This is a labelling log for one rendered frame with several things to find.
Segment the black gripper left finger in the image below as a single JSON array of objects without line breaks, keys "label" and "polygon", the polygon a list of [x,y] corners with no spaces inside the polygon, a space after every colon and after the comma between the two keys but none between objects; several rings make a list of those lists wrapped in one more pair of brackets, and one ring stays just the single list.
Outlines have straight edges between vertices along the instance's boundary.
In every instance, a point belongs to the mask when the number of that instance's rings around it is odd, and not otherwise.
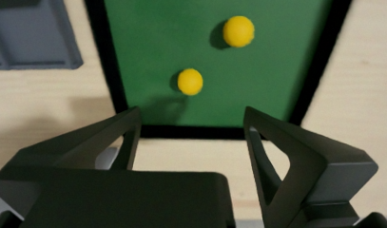
[{"label": "black gripper left finger", "polygon": [[141,127],[140,107],[133,106],[100,122],[21,148],[6,164],[96,169],[95,161],[98,155],[126,133],[118,155],[109,169],[132,170]]}]

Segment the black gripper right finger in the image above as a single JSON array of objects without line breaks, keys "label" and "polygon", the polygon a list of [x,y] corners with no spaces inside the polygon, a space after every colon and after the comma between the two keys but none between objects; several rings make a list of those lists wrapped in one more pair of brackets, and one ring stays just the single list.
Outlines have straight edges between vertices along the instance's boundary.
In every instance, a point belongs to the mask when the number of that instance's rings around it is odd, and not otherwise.
[{"label": "black gripper right finger", "polygon": [[[349,201],[379,166],[363,149],[247,106],[243,128],[264,228],[285,228],[304,204]],[[289,160],[281,180],[259,132]]]}]

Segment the yellow ball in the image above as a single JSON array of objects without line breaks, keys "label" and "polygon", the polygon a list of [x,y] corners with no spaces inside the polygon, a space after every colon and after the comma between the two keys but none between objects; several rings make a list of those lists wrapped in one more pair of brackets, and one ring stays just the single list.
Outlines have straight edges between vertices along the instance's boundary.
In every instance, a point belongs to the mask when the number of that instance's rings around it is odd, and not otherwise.
[{"label": "yellow ball", "polygon": [[180,75],[178,88],[185,96],[195,96],[203,89],[203,78],[197,71],[187,70]]},{"label": "yellow ball", "polygon": [[253,22],[244,16],[231,19],[225,27],[224,37],[233,48],[245,48],[252,43],[256,34]]}]

